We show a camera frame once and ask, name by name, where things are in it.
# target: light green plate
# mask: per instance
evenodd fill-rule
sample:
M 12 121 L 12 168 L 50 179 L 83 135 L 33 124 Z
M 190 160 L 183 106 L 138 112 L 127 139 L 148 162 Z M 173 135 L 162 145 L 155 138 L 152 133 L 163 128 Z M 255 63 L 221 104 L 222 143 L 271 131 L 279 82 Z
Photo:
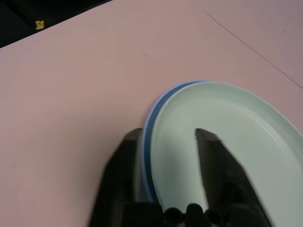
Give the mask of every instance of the light green plate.
M 164 209 L 207 209 L 195 128 L 217 134 L 244 166 L 276 227 L 303 223 L 303 137 L 275 108 L 223 83 L 196 83 L 175 93 L 157 116 L 151 173 Z

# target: pink table surface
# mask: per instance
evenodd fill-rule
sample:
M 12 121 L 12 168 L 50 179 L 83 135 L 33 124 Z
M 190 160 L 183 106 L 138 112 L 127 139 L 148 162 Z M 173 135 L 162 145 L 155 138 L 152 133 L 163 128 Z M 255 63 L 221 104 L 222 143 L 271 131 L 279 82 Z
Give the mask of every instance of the pink table surface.
M 123 135 L 183 81 L 246 88 L 303 131 L 301 11 L 224 2 L 114 0 L 0 49 L 0 226 L 86 226 Z

